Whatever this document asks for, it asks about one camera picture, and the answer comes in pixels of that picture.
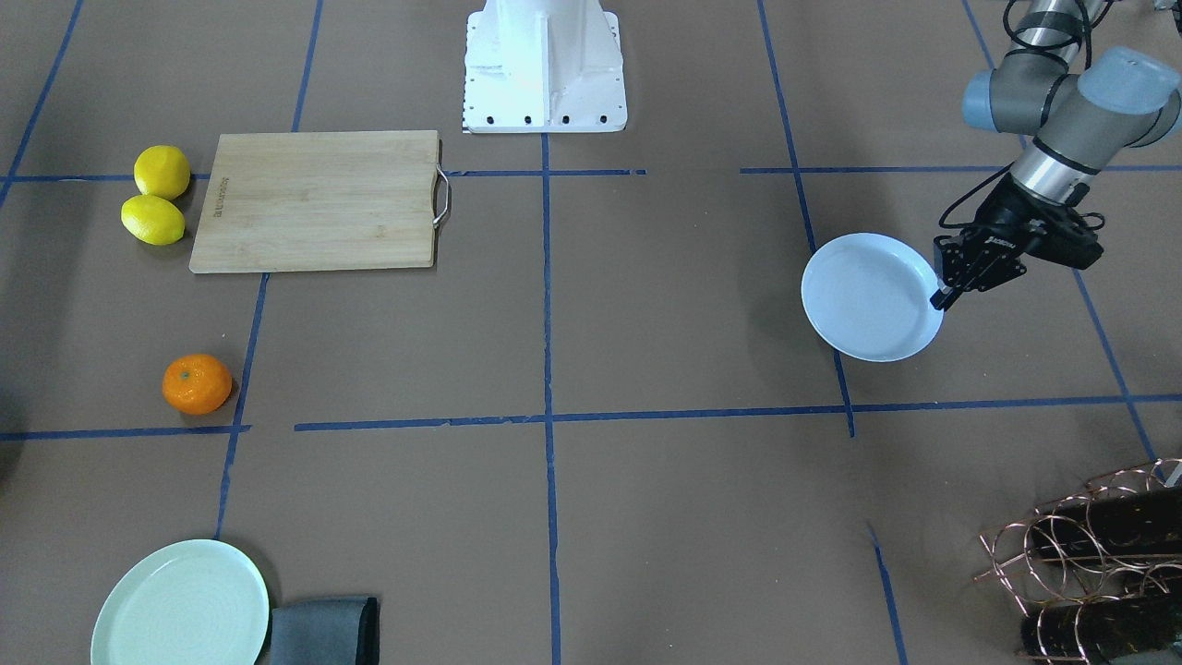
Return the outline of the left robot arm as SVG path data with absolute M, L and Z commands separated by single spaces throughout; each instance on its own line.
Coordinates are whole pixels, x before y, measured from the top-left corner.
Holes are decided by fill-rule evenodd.
M 972 77 L 962 115 L 970 128 L 1030 143 L 981 182 L 986 198 L 970 222 L 941 216 L 933 308 L 1021 278 L 1022 257 L 1090 268 L 1104 252 L 1103 216 L 1079 211 L 1092 180 L 1123 149 L 1178 131 L 1178 72 L 1126 47 L 1095 56 L 1102 13 L 1098 1 L 1034 1 L 1021 21 L 1005 18 L 1007 54 Z

